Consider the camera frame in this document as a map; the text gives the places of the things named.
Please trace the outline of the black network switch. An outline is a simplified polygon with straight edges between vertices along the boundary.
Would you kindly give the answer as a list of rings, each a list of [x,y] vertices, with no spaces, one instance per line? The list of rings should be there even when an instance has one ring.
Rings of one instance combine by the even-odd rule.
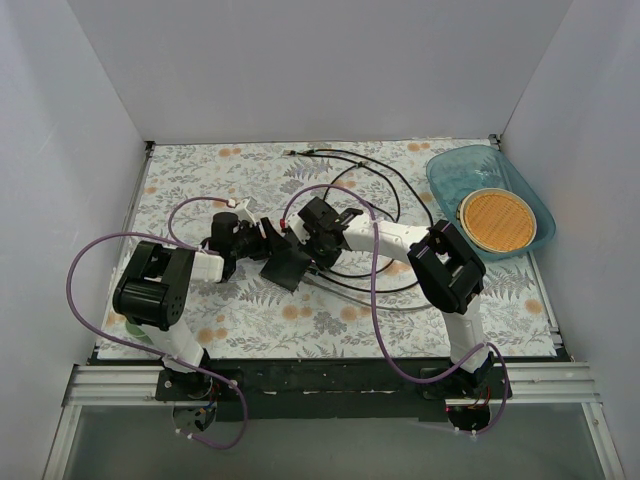
[[[289,292],[294,292],[312,259],[300,249],[300,242],[293,234],[287,234],[284,242],[286,246],[271,255],[260,271],[260,276]]]

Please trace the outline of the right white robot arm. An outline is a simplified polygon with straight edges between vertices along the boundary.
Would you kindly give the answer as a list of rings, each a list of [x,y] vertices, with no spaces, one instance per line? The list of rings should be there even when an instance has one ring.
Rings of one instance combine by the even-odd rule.
[[[410,226],[378,219],[371,210],[337,212],[314,198],[283,223],[315,264],[331,266],[344,250],[372,255],[370,299],[374,334],[390,367],[403,379],[431,385],[450,377],[464,397],[475,397],[489,384],[495,348],[483,331],[480,294],[486,267],[457,228],[447,220],[430,227]],[[450,346],[451,366],[431,377],[404,372],[386,348],[377,315],[377,263],[386,257],[410,266],[430,305],[440,311]]]

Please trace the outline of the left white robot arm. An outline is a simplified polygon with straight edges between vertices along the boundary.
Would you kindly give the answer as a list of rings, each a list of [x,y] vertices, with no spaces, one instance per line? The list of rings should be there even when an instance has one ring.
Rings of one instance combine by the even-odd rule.
[[[190,284],[224,283],[239,260],[265,260],[290,248],[267,218],[255,223],[235,213],[217,213],[198,251],[139,242],[115,288],[113,308],[168,356],[164,365],[171,384],[190,399],[203,399],[213,389],[213,377],[202,368],[209,363],[208,353],[182,318]]]

